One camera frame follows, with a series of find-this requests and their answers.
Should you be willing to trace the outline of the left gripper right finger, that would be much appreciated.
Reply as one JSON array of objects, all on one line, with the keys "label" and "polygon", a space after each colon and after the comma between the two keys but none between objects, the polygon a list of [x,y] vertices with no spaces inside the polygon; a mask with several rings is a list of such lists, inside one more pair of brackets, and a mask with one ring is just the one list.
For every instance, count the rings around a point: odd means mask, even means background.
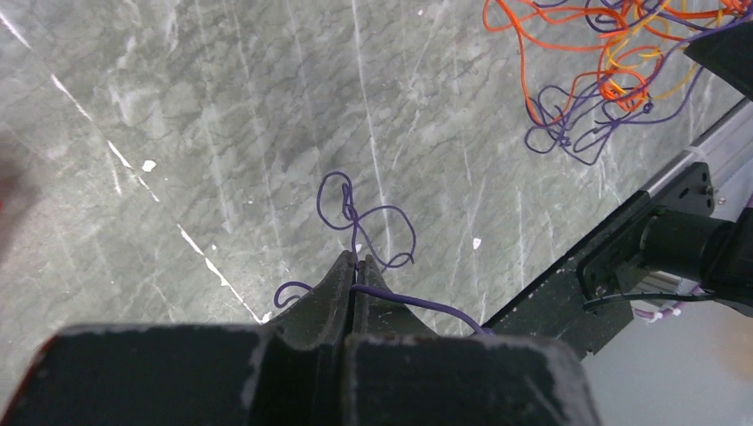
[{"label": "left gripper right finger", "polygon": [[565,343],[515,335],[346,338],[343,425],[598,425]]}]

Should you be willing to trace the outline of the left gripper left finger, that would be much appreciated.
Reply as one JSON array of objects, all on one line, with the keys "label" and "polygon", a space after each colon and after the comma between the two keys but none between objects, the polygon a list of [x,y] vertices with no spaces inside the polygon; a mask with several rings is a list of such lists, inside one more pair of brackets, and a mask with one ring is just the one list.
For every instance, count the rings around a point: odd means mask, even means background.
[{"label": "left gripper left finger", "polygon": [[4,425],[338,425],[357,258],[263,325],[80,324],[31,361]]}]

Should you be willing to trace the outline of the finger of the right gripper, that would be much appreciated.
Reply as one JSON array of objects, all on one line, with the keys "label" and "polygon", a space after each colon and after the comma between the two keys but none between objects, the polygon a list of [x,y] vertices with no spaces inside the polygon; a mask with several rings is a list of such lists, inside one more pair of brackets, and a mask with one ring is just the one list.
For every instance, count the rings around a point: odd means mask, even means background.
[{"label": "finger of the right gripper", "polygon": [[752,23],[711,30],[693,40],[685,55],[752,100]]}]

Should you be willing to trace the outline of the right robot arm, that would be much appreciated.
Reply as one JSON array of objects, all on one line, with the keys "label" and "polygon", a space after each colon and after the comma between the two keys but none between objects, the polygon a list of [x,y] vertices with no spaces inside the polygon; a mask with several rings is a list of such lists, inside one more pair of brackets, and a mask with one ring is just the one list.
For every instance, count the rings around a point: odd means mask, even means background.
[{"label": "right robot arm", "polygon": [[[752,99],[752,24],[704,35],[686,56]],[[713,301],[752,316],[752,197],[736,221],[669,210],[651,219],[641,241],[646,266],[694,280],[701,293],[670,296]]]}]

